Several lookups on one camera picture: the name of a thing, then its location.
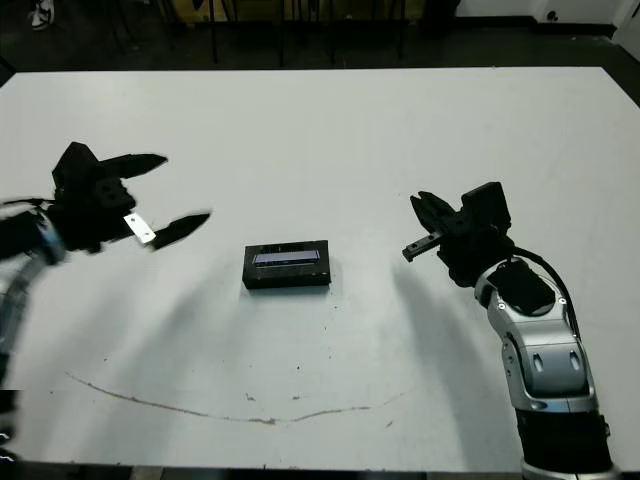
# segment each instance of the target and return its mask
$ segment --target table surface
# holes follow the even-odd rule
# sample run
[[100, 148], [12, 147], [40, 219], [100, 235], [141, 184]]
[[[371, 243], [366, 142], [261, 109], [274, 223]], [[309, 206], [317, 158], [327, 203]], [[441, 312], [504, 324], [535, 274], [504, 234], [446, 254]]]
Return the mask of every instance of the table surface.
[[[10, 386], [31, 460], [517, 471], [500, 342], [409, 195], [503, 182], [519, 245], [563, 275], [610, 446], [640, 469], [640, 110], [597, 68], [20, 74], [0, 191], [50, 195], [69, 142], [155, 152], [127, 182], [150, 254], [76, 253], [33, 290]], [[245, 245], [327, 239], [328, 290], [247, 291]]]

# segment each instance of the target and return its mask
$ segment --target black cable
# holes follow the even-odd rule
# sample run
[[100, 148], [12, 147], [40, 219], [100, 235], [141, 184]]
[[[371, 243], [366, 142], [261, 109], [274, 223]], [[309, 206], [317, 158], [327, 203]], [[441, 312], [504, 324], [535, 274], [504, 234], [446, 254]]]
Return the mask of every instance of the black cable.
[[554, 282], [558, 285], [558, 288], [562, 292], [564, 299], [567, 301], [567, 316], [569, 317], [569, 327], [573, 330], [574, 335], [580, 339], [580, 328], [578, 327], [578, 319], [576, 318], [576, 311], [573, 308], [573, 302], [571, 301], [571, 295], [569, 295], [569, 290], [567, 286], [558, 275], [551, 265], [547, 263], [547, 261], [542, 258], [540, 255], [536, 255], [529, 250], [525, 250], [524, 248], [514, 247], [513, 253], [523, 258], [528, 258], [534, 263], [540, 265], [545, 272], [549, 274], [549, 276], [553, 279]]
[[53, 203], [53, 200], [47, 200], [46, 198], [13, 198], [11, 200], [4, 200], [0, 202], [0, 208], [3, 207], [11, 207], [13, 205], [21, 205], [21, 204], [33, 205], [34, 207], [40, 207], [43, 203]]

